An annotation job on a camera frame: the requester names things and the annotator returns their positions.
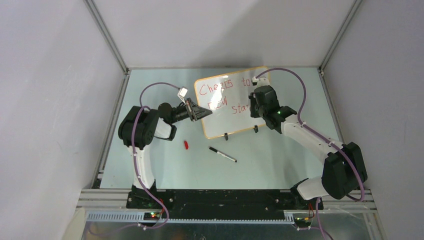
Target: white wall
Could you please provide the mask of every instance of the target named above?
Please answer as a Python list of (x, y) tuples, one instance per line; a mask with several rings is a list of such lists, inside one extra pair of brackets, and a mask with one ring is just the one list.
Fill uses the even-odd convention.
[(0, 239), (60, 239), (123, 74), (82, 0), (3, 0), (0, 29)]
[(364, 1), (324, 72), (389, 239), (423, 239), (424, 1)]
[(96, 0), (129, 67), (318, 66), (354, 0)]

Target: red handwriting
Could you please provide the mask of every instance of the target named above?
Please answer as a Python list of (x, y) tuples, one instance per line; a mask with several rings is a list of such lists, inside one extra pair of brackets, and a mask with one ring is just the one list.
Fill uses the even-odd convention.
[(249, 87), (251, 85), (251, 81), (249, 79), (245, 79), (243, 77), (243, 80), (241, 80), (243, 82), (243, 86), (245, 87)]
[(213, 86), (209, 86), (209, 84), (203, 84), (200, 87), (199, 94), (200, 95), (206, 95), (207, 93), (213, 93), (218, 89), (218, 87), (221, 85), (220, 89), (229, 89), (233, 86), (233, 83), (231, 82), (231, 79), (228, 79), (227, 81), (220, 82), (218, 84), (214, 84)]
[(213, 104), (212, 102), (208, 102), (207, 105), (209, 106), (209, 109), (211, 110), (219, 109), (227, 105), (227, 97), (225, 96), (224, 98), (221, 98), (221, 100), (219, 100), (215, 104)]
[(240, 105), (239, 103), (238, 106), (232, 106), (231, 108), (234, 110), (232, 114), (241, 114), (242, 112), (249, 110), (249, 105)]

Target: whiteboard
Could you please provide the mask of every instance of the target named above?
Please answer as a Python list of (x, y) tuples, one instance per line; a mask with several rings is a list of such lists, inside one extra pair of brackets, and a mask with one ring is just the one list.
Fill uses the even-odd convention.
[(252, 77), (267, 70), (266, 66), (201, 78), (194, 83), (197, 104), (212, 110), (201, 119), (203, 133), (214, 139), (265, 125), (262, 118), (250, 116), (249, 94), (255, 89)]

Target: table surface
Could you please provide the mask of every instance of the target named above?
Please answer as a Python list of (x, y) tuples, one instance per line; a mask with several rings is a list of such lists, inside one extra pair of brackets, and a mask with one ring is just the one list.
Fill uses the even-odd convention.
[[(307, 98), (302, 119), (319, 132), (338, 139), (336, 127), (314, 67), (290, 67), (304, 81)], [(122, 101), (117, 125), (132, 106), (139, 106), (141, 91), (155, 82), (168, 82), (188, 88), (187, 98), (196, 102), (197, 79), (243, 70), (243, 68), (184, 68), (132, 70)], [(281, 106), (299, 109), (303, 91), (298, 79), (285, 71), (270, 72), (272, 87)], [(178, 105), (175, 88), (156, 85), (143, 95), (142, 102), (151, 108), (161, 103)], [(186, 119), (175, 123), (173, 141), (153, 139), (150, 160), (158, 189), (289, 189), (305, 178), (322, 174), (323, 166), (311, 152), (284, 135), (260, 127), (223, 137), (207, 139), (201, 121)], [(184, 147), (184, 140), (189, 149)], [(237, 159), (234, 163), (209, 150), (212, 146)], [(100, 188), (129, 189), (133, 184), (133, 159), (118, 138), (115, 128)]]

